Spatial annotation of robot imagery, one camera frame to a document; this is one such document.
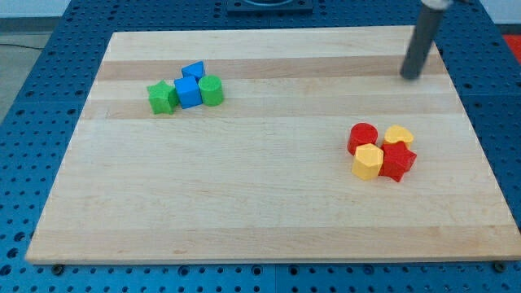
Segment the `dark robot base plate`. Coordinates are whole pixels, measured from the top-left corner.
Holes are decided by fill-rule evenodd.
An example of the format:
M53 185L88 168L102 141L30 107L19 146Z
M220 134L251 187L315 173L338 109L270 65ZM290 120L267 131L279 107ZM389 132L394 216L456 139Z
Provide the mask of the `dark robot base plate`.
M312 12L313 0L226 0L226 10L231 14Z

